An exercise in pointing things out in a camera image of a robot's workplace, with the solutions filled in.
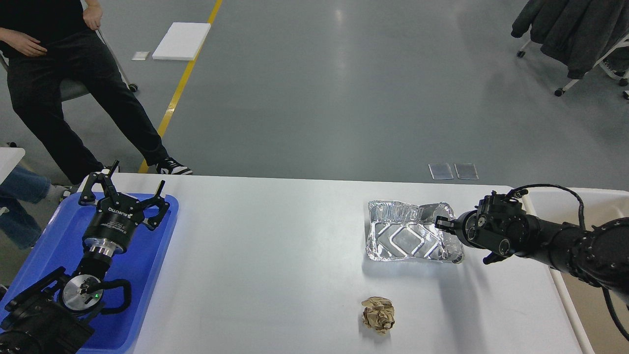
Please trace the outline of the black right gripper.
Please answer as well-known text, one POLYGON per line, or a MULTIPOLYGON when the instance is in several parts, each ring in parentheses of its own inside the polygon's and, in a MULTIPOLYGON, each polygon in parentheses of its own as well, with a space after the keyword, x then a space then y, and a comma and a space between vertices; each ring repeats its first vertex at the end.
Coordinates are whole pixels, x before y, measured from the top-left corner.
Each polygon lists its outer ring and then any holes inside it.
POLYGON ((479 201, 472 211, 458 219, 436 216, 434 226, 455 234, 466 246, 486 249, 490 254, 483 264, 501 262, 512 255, 542 257, 540 230, 533 217, 522 209, 522 203, 505 194, 492 193, 479 201))

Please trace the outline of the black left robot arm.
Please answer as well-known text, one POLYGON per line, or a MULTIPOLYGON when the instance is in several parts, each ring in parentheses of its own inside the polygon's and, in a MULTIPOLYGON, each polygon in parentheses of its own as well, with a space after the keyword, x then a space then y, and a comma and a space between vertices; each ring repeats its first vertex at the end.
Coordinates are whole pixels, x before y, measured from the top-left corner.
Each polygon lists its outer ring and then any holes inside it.
POLYGON ((57 267, 6 304, 2 320, 3 354, 76 354, 96 330, 90 321, 99 315, 126 311, 133 301, 132 282, 106 280, 113 257, 128 251, 137 228, 157 229, 169 202, 162 197, 162 180, 155 194, 141 200, 117 191, 108 172, 88 176, 77 203, 93 216, 82 236, 82 258, 68 275, 57 267))

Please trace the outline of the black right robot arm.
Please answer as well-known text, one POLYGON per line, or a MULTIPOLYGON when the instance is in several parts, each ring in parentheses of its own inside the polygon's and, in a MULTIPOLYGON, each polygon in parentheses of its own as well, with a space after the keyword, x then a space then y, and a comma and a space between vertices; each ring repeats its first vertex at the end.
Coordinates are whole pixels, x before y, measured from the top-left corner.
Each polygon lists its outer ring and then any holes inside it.
POLYGON ((576 197, 579 224, 553 223, 523 210, 520 199, 531 184, 505 194, 492 191, 472 211, 458 219, 438 216, 436 228, 455 235, 463 245, 486 249, 483 262, 494 264, 519 256, 541 262, 593 287, 602 289, 607 309, 619 332, 628 336, 613 307, 610 293, 624 303, 629 296, 629 222, 626 217, 586 229, 583 199, 576 197))

